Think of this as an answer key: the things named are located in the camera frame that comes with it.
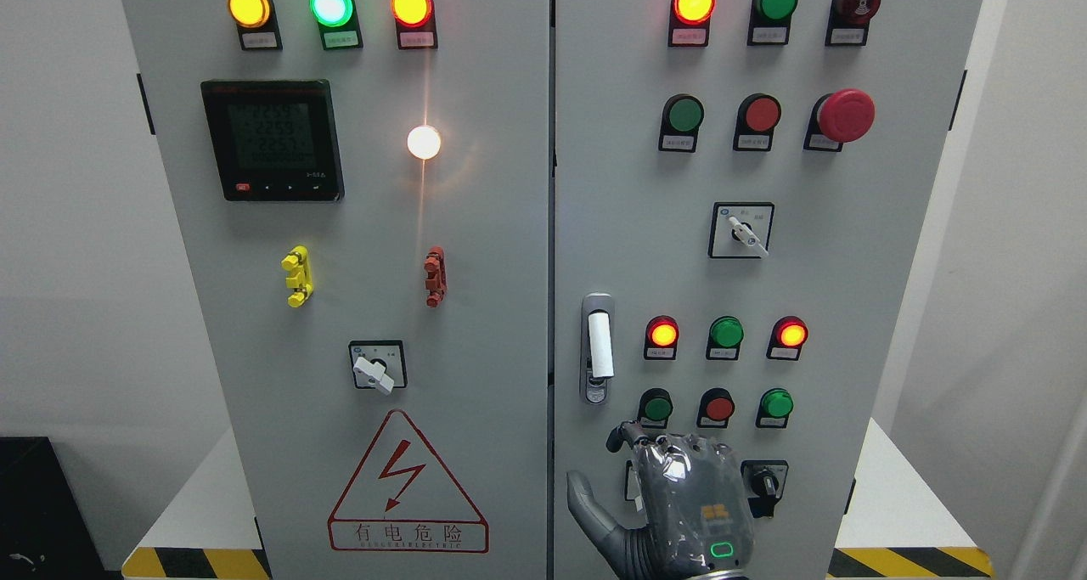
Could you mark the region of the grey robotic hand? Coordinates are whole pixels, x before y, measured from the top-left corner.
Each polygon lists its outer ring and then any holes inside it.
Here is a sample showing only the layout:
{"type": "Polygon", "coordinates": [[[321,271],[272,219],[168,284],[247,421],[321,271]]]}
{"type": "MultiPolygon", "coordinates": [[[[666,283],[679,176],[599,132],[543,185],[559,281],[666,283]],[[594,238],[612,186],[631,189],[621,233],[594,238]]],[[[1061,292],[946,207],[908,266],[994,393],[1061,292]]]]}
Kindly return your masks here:
{"type": "Polygon", "coordinates": [[[620,579],[746,579],[754,524],[734,449],[696,434],[648,436],[624,421],[608,437],[628,444],[647,525],[629,529],[594,499],[583,472],[570,471],[567,506],[620,579]]]}

